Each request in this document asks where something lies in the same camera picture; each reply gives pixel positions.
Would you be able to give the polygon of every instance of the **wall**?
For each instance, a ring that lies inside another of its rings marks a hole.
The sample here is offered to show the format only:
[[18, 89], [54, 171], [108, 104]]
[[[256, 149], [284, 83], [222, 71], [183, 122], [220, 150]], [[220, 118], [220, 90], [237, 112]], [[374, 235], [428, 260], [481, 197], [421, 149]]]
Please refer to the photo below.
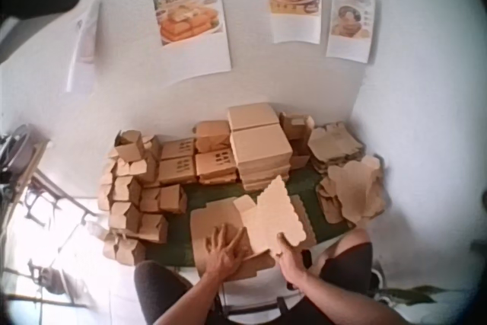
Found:
[[311, 113], [319, 123], [347, 119], [364, 65], [325, 58], [322, 43], [273, 45], [266, 0], [223, 0], [233, 70], [161, 87], [162, 62], [152, 0], [102, 0], [99, 84], [89, 98], [63, 94], [76, 17], [89, 0], [53, 21], [2, 65], [2, 129], [33, 123], [53, 141], [41, 163], [74, 195], [94, 195], [103, 157], [119, 129], [184, 137], [201, 119], [224, 118], [236, 104], [269, 100]]
[[381, 0], [352, 124], [384, 158], [392, 206], [371, 225], [392, 285], [475, 283], [485, 238], [487, 20], [480, 0]]

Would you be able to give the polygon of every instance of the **forearm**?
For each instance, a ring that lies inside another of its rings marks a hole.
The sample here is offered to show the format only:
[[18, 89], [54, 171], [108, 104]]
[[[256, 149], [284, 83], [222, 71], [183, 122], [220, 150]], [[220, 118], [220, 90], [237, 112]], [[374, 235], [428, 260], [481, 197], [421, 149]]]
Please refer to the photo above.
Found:
[[358, 293], [331, 285], [305, 273], [298, 288], [337, 325], [394, 325], [407, 322], [390, 308]]
[[203, 325], [213, 300], [218, 293], [220, 282], [203, 276], [182, 298], [167, 310], [154, 325]]

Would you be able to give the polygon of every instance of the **hand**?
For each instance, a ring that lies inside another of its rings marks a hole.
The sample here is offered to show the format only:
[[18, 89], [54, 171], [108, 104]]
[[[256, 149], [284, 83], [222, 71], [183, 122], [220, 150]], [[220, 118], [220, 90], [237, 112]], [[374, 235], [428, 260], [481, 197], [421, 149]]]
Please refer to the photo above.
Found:
[[220, 230], [215, 228], [212, 237], [206, 239], [206, 250], [209, 255], [206, 260], [204, 276], [212, 278], [221, 284], [228, 276], [231, 276], [237, 271], [245, 255], [245, 251], [243, 250], [236, 253], [236, 249], [244, 233], [245, 228], [241, 228], [229, 245], [227, 245], [225, 243], [227, 225], [223, 224]]
[[281, 232], [277, 234], [277, 241], [282, 253], [277, 255], [277, 262], [286, 281], [299, 288], [301, 281], [306, 277], [306, 269], [301, 253], [291, 246]]

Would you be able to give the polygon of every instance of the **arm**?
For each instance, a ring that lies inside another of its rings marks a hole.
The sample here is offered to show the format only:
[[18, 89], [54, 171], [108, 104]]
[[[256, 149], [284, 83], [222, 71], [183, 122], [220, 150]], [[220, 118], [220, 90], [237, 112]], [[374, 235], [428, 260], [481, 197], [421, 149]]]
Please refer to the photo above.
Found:
[[304, 268], [299, 252], [289, 244], [284, 235], [280, 234], [278, 240], [282, 249], [282, 255], [278, 258], [282, 275], [298, 287], [333, 323], [407, 324], [397, 312], [387, 306], [311, 275]]
[[244, 235], [240, 229], [237, 236], [225, 244], [226, 226], [213, 231], [212, 239], [207, 243], [208, 259], [206, 271], [201, 280], [192, 287], [182, 298], [167, 310], [154, 325], [203, 325], [218, 289], [223, 281], [235, 273], [242, 263], [244, 252], [236, 254], [235, 249]]

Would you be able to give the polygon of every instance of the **person's right hand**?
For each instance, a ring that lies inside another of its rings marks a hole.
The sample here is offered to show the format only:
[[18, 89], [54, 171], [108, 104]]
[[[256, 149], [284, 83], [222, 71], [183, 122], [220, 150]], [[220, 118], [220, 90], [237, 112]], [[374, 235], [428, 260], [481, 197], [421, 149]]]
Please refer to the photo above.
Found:
[[281, 267], [281, 272], [286, 281], [299, 288], [301, 281], [306, 277], [301, 253], [291, 246], [288, 239], [281, 232], [277, 234], [277, 241], [281, 247], [282, 254], [276, 260]]

